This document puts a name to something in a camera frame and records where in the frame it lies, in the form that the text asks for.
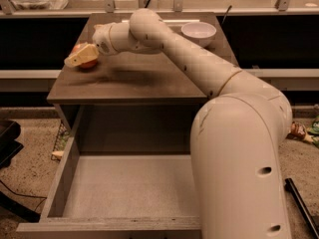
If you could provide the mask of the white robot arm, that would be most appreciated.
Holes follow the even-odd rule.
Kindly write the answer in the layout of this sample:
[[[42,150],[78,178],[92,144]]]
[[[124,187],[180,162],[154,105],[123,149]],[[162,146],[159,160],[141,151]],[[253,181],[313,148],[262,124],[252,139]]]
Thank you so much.
[[[163,52],[208,98],[191,127],[192,173],[202,239],[291,239],[278,145],[292,110],[274,87],[175,33],[154,11],[95,28],[66,59]]]

